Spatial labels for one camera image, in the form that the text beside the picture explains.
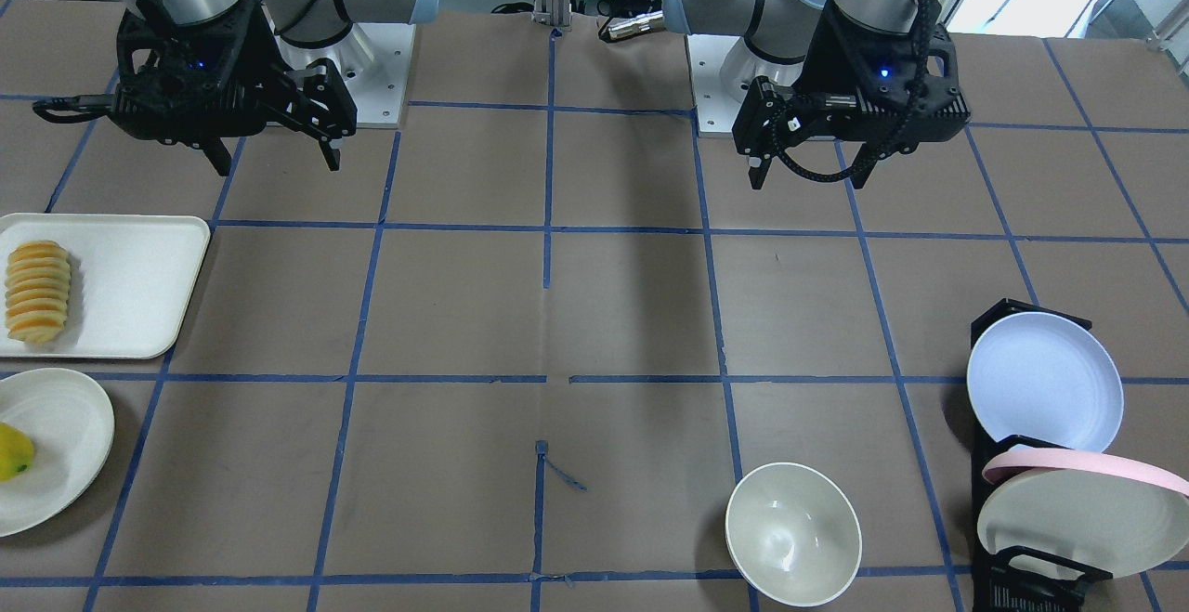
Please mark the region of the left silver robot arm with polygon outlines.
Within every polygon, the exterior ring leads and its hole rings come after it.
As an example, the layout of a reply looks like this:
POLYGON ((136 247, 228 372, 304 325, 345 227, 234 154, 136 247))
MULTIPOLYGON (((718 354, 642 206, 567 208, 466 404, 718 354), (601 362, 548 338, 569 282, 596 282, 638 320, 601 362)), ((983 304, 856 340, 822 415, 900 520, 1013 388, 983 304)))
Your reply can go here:
POLYGON ((731 137, 751 188, 778 160, 804 179, 861 189, 880 160, 948 141, 970 121, 943 12, 944 0, 661 0, 599 36, 734 36, 762 67, 798 67, 788 83, 755 72, 746 84, 731 137))

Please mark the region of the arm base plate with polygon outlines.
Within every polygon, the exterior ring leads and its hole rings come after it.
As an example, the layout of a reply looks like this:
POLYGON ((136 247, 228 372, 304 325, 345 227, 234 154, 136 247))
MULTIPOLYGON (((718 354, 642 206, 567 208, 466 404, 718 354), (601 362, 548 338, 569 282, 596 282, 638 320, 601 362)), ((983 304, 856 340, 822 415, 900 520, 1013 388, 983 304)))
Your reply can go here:
POLYGON ((356 23, 329 46, 294 46, 279 38, 279 51, 294 69, 306 69, 319 58, 334 61, 354 100, 357 126, 395 130, 405 109, 416 34, 411 24, 356 23))
POLYGON ((769 62, 751 52, 740 36, 691 33, 686 45, 698 134, 730 138, 747 86, 766 74, 769 62))

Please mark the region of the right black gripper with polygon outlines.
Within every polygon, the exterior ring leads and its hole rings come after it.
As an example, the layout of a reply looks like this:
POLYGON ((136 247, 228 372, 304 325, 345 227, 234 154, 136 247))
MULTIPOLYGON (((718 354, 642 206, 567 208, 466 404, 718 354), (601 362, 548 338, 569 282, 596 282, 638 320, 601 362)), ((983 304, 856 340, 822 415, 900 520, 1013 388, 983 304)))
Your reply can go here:
POLYGON ((319 140, 331 172, 358 111, 331 59, 292 69, 279 51, 260 0, 237 0, 222 15, 184 25, 164 0, 124 12, 117 32, 117 86, 111 93, 34 101, 51 124, 107 118, 131 137, 200 145, 218 176, 232 172, 225 137, 253 137, 276 124, 319 140))

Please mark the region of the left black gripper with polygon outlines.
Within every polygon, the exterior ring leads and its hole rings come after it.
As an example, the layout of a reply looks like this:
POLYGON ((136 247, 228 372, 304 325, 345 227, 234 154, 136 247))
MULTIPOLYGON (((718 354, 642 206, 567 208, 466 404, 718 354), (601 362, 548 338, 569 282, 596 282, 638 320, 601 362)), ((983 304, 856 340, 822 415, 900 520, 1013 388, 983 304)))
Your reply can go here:
POLYGON ((740 105, 732 139, 736 151, 749 158, 751 189, 765 188, 778 150, 793 149, 810 137, 863 143, 851 163, 851 188, 858 190, 893 151, 957 135, 971 112, 960 88, 954 42, 942 24, 935 24, 927 57, 940 62, 940 72, 925 72, 912 100, 919 61, 914 45, 912 33, 873 31, 828 0, 799 78, 776 86, 757 76, 740 105), (905 128, 895 140, 886 139, 905 113, 910 113, 905 128))

